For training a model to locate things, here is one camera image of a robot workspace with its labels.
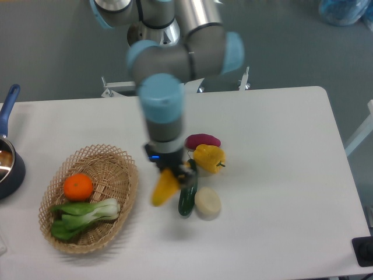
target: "gray floor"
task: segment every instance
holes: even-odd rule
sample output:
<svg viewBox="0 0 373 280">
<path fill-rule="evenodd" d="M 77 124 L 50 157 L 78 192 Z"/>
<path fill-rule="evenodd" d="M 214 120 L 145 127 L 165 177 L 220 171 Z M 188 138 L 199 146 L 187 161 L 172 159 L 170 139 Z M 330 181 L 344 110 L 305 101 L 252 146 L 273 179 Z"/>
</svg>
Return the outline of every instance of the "gray floor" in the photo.
<svg viewBox="0 0 373 280">
<path fill-rule="evenodd" d="M 373 99 L 373 32 L 361 22 L 325 24 L 318 1 L 221 1 L 226 29 L 244 39 L 252 88 L 325 88 L 345 142 Z M 22 87 L 19 101 L 31 101 L 99 98 L 101 76 L 130 81 L 127 29 L 103 30 L 88 1 L 1 2 L 0 102 L 13 83 Z M 245 67 L 203 85 L 210 92 L 235 90 Z M 349 162 L 362 205 L 373 204 L 373 134 Z"/>
</svg>

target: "round white vegetable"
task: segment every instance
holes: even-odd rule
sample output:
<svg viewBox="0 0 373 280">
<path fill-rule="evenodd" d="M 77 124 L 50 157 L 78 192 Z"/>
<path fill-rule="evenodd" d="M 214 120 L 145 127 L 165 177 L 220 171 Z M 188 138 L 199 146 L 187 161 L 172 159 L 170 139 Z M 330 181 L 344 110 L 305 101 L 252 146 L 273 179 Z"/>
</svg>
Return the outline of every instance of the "round white vegetable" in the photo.
<svg viewBox="0 0 373 280">
<path fill-rule="evenodd" d="M 219 196 L 209 187 L 203 187 L 197 191 L 194 201 L 198 211 L 204 215 L 216 215 L 221 208 Z"/>
</svg>

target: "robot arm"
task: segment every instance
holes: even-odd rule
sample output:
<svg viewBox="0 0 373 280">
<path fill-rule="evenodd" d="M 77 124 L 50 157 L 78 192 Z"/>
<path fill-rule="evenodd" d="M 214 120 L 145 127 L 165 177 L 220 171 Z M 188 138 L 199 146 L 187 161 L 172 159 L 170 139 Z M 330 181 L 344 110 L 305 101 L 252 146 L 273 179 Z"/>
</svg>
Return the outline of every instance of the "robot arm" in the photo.
<svg viewBox="0 0 373 280">
<path fill-rule="evenodd" d="M 135 81 L 145 117 L 149 136 L 145 150 L 149 160 L 161 171 L 170 168 L 181 185 L 188 187 L 193 174 L 182 161 L 182 83 L 241 67 L 244 48 L 239 35 L 225 32 L 213 0 L 95 2 L 112 26 L 140 20 L 148 29 L 167 30 L 176 21 L 180 24 L 183 42 L 165 47 L 157 40 L 139 38 L 127 53 L 127 68 Z"/>
</svg>

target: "blue joint cap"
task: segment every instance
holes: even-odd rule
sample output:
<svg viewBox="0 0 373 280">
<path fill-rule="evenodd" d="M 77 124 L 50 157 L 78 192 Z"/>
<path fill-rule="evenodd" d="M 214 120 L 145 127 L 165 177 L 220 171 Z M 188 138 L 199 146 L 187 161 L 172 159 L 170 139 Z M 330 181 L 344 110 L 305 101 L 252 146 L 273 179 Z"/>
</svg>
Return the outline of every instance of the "blue joint cap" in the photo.
<svg viewBox="0 0 373 280">
<path fill-rule="evenodd" d="M 127 52 L 127 70 L 129 72 L 132 72 L 133 64 L 135 63 L 135 60 L 137 57 L 147 48 L 155 47 L 159 45 L 151 40 L 141 40 L 137 41 L 135 44 L 132 45 L 132 47 Z"/>
<path fill-rule="evenodd" d="M 184 87 L 170 74 L 155 74 L 138 88 L 142 110 L 147 120 L 157 124 L 180 118 L 184 108 Z"/>
<path fill-rule="evenodd" d="M 226 54 L 221 74 L 236 70 L 244 64 L 245 48 L 240 35 L 228 32 L 226 36 Z"/>
<path fill-rule="evenodd" d="M 94 3 L 94 0 L 89 0 L 89 3 L 91 4 L 92 12 L 94 14 L 94 17 L 98 21 L 98 23 L 101 25 L 103 29 L 113 29 L 110 25 L 107 24 L 107 22 L 103 19 L 103 17 L 98 12 L 98 9 L 96 7 L 96 4 Z"/>
</svg>

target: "metal bracket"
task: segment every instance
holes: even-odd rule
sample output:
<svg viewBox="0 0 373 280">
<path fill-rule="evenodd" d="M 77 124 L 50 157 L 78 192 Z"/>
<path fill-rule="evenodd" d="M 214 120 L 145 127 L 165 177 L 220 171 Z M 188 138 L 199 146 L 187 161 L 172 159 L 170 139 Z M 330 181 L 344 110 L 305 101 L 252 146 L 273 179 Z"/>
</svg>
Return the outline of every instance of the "metal bracket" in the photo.
<svg viewBox="0 0 373 280">
<path fill-rule="evenodd" d="M 250 89 L 250 83 L 248 83 L 248 79 L 249 79 L 249 69 L 250 67 L 247 66 L 246 68 L 246 72 L 244 73 L 244 75 L 242 76 L 242 79 L 238 81 L 238 83 L 240 84 L 240 86 L 238 87 L 238 90 L 241 92 L 245 91 L 245 90 L 249 90 Z"/>
</svg>

